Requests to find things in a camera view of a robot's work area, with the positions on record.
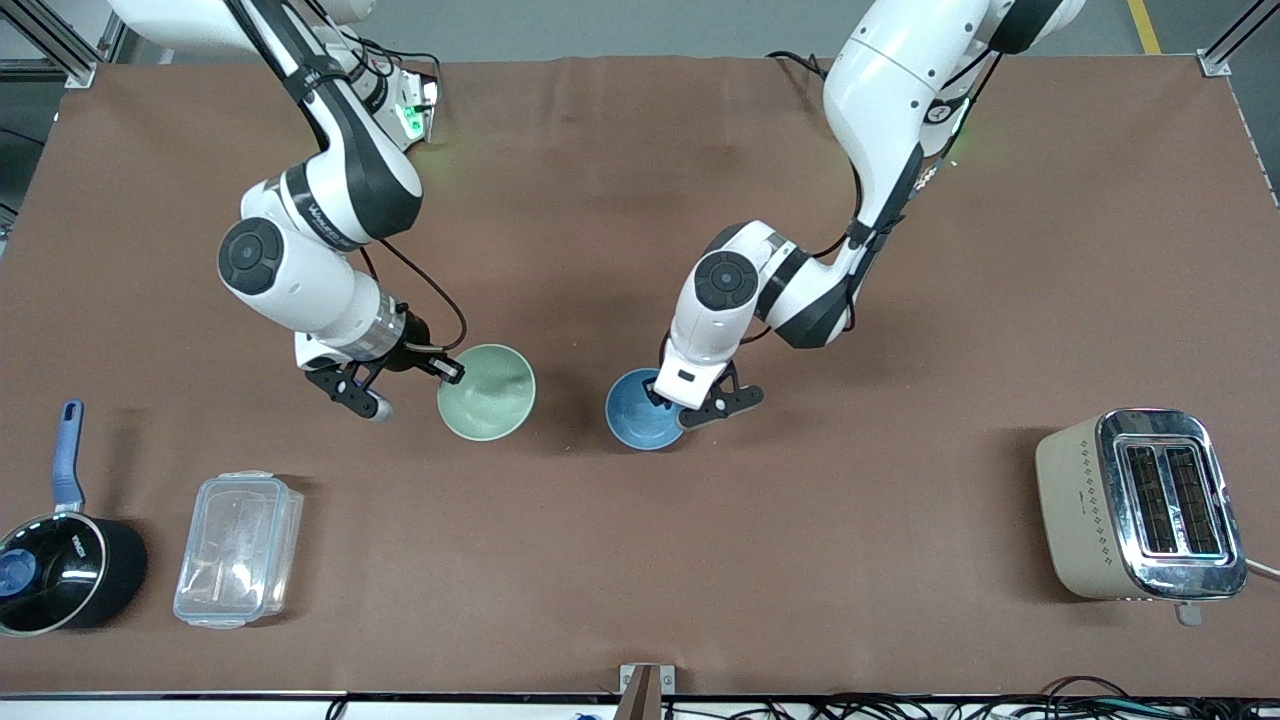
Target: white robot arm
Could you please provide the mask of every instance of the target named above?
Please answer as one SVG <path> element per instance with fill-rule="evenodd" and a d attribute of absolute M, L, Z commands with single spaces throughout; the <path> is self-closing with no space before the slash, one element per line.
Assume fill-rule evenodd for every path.
<path fill-rule="evenodd" d="M 370 51 L 349 28 L 339 27 L 367 18 L 378 0 L 311 1 L 326 17 L 311 12 L 307 0 L 297 0 L 297 8 L 308 12 L 317 23 L 311 32 L 351 77 L 352 90 L 383 131 L 401 150 L 407 150 L 419 140 L 430 140 L 431 119 L 439 102 L 439 78 L 424 77 L 397 65 L 389 58 Z M 197 55 L 257 54 L 225 0 L 109 3 L 124 24 L 161 47 Z"/>
<path fill-rule="evenodd" d="M 791 347 L 823 347 L 840 336 L 924 158 L 955 132 L 955 120 L 946 120 L 968 99 L 986 51 L 1021 53 L 1068 24 L 1083 4 L 877 0 L 823 88 L 827 123 L 859 184 L 859 206 L 836 260 L 822 263 L 759 220 L 723 231 L 685 281 L 650 398 L 684 406 L 684 429 L 758 405 L 763 392 L 740 387 L 732 364 L 753 315 Z M 722 387 L 726 379 L 730 389 Z"/>
<path fill-rule="evenodd" d="M 114 1 L 118 8 L 137 5 Z M 357 81 L 330 53 L 333 44 L 326 46 L 284 0 L 180 5 L 189 10 L 180 15 L 198 23 L 172 35 L 157 29 L 164 23 L 143 27 L 169 41 L 189 36 L 193 28 L 229 45 L 247 41 L 280 78 L 321 145 L 320 152 L 255 184 L 241 199 L 242 219 L 218 252 L 223 283 L 250 307 L 293 331 L 297 363 L 307 379 L 362 418 L 390 415 L 390 404 L 370 388 L 384 369 L 420 369 L 458 382 L 463 368 L 447 355 L 457 343 L 433 345 L 426 323 L 347 263 L 348 252 L 412 227 L 422 186 L 403 150 L 422 133 L 393 140 L 370 114 L 374 104 L 357 95 Z M 339 31 L 328 29 L 346 47 Z"/>

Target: black saucepan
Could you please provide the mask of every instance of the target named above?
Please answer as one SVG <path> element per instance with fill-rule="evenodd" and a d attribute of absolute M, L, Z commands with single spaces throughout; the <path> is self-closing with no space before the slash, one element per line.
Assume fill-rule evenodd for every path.
<path fill-rule="evenodd" d="M 0 634 L 29 637 L 92 628 L 124 609 L 147 571 L 132 528 L 82 515 L 76 477 L 84 404 L 63 406 L 54 448 L 54 511 L 23 523 L 0 542 Z"/>

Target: brown tabletop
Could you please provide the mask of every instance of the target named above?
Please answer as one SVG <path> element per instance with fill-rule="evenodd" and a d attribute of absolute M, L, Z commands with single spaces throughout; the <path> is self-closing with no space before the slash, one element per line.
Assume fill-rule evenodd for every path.
<path fill-rule="evenodd" d="M 1280 215 L 1226 81 L 1190 58 L 1007 60 L 822 351 L 739 365 L 758 411 L 635 454 L 604 424 L 724 225 L 809 249 L 854 183 L 815 78 L 765 60 L 445 68 L 399 245 L 532 363 L 515 436 L 472 445 L 434 383 L 385 424 L 332 405 L 288 332 L 218 281 L 241 193 L 314 151 L 253 65 L 104 67 L 67 95 L 0 261 L 0 525 L 50 509 L 59 404 L 86 401 L 88 511 L 150 575 L 109 628 L 0 638 L 0 689 L 682 689 L 1276 694 L 1280 585 L 1178 625 L 1055 579 L 1033 450 L 1125 405 L 1199 416 L 1245 547 L 1280 561 Z M 453 332 L 381 251 L 385 286 Z M 196 489 L 265 469 L 306 495 L 285 612 L 173 616 Z"/>

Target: clear plastic container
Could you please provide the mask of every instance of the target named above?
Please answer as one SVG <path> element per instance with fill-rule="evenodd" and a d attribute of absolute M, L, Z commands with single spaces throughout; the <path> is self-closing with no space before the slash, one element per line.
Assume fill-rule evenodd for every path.
<path fill-rule="evenodd" d="M 302 493 L 269 473 L 205 480 L 196 496 L 173 614 L 201 628 L 239 628 L 284 607 Z"/>

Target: blue bowl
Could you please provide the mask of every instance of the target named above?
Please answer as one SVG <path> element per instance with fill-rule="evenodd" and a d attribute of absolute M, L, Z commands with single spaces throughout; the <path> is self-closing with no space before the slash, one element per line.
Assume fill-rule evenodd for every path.
<path fill-rule="evenodd" d="M 604 418 L 609 430 L 622 445 L 635 450 L 660 450 L 680 439 L 684 430 L 676 416 L 680 405 L 654 406 L 644 391 L 645 380 L 658 377 L 655 368 L 640 368 L 618 378 L 604 401 Z"/>

